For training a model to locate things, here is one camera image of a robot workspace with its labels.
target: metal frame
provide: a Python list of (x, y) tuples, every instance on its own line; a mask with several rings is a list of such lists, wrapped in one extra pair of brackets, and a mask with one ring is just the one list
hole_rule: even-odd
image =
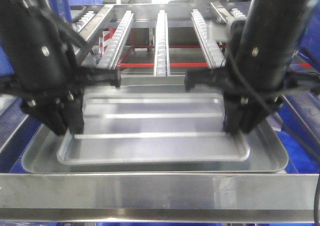
[[(179, 9), (191, 12), (195, 5)], [(124, 9), (132, 10), (143, 26), (154, 25), (157, 14), (152, 13), (159, 9), (170, 12), (172, 25), (192, 26), (191, 14), (179, 18), (177, 6), (104, 6), (80, 34), (92, 45)], [(143, 20), (148, 7), (151, 17)], [(211, 15), (206, 5), (197, 8), (205, 18)], [(89, 51), (76, 49), (78, 62)], [(311, 223), (317, 179), (286, 174), (0, 174), (0, 220)]]

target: red metal bar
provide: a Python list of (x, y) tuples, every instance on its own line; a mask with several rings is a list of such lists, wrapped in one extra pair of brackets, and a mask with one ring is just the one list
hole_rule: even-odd
[(200, 48), (199, 45), (170, 45), (169, 48)]
[(154, 45), (135, 45), (135, 49), (154, 49)]
[[(136, 49), (153, 49), (155, 46), (154, 45), (135, 45), (134, 46)], [(170, 48), (200, 48), (199, 45), (170, 45)]]
[(172, 62), (170, 67), (208, 67), (206, 62)]
[(109, 28), (109, 34), (110, 34), (110, 38), (112, 38), (115, 34), (116, 29), (114, 28)]
[(303, 68), (311, 68), (312, 66), (309, 63), (300, 63)]
[(154, 66), (153, 63), (121, 63), (118, 65), (121, 68), (153, 68)]
[[(152, 68), (155, 65), (153, 63), (120, 63), (118, 67), (121, 68)], [(171, 63), (170, 67), (208, 67), (206, 62), (175, 62)]]
[(118, 66), (120, 64), (122, 64), (126, 58), (130, 55), (130, 53), (133, 51), (134, 49), (132, 47), (130, 47), (130, 49), (120, 58), (120, 60), (118, 61)]

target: machine arm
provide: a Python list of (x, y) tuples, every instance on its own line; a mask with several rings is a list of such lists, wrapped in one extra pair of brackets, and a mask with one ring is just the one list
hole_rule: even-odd
[[(303, 78), (287, 73), (287, 69), (298, 52), (318, 1), (252, 0), (247, 19), (236, 21), (231, 27), (225, 67), (187, 73), (187, 90), (196, 84), (223, 90), (224, 129), (227, 132), (240, 129), (248, 133), (270, 113), (244, 86), (241, 77), (263, 97), (272, 111), (280, 108), (282, 100), (279, 96), (286, 93), (283, 91), (286, 83)], [(299, 90), (306, 88), (303, 84)]]
[(21, 109), (56, 134), (82, 133), (84, 87), (120, 86), (118, 70), (79, 67), (73, 45), (85, 48), (47, 0), (0, 0), (0, 44), (14, 75), (0, 78), (0, 93), (23, 99)]

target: bolt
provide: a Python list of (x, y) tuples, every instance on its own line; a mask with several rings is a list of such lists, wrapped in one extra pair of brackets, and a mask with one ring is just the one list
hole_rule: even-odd
[(48, 47), (46, 47), (45, 45), (41, 48), (42, 53), (44, 54), (44, 56), (48, 57), (50, 55), (50, 51), (48, 49)]
[(253, 50), (252, 50), (252, 56), (253, 56), (253, 57), (256, 57), (256, 56), (258, 55), (258, 53), (259, 53), (259, 48), (258, 48), (258, 47), (253, 48)]
[(35, 107), (37, 105), (37, 103), (35, 102), (35, 100), (30, 100), (27, 102), (29, 107)]
[(247, 105), (247, 104), (248, 104), (248, 101), (249, 101), (248, 98), (241, 97), (240, 104), (241, 104), (241, 105)]
[(72, 95), (70, 91), (69, 91), (69, 94), (68, 94), (68, 96), (66, 98), (68, 99), (68, 101), (74, 101), (75, 100), (74, 95)]
[(298, 53), (299, 53), (299, 50), (295, 50), (292, 57), (295, 57), (296, 55), (298, 55)]

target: black pneumatic cylinder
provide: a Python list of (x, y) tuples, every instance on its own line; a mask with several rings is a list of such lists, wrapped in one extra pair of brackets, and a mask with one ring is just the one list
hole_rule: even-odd
[(318, 0), (252, 0), (235, 59), (257, 91), (282, 86)]
[[(33, 1), (49, 10), (47, 0)], [(0, 44), (27, 92), (63, 89), (73, 77), (57, 26), (29, 13), (23, 0), (0, 0)]]

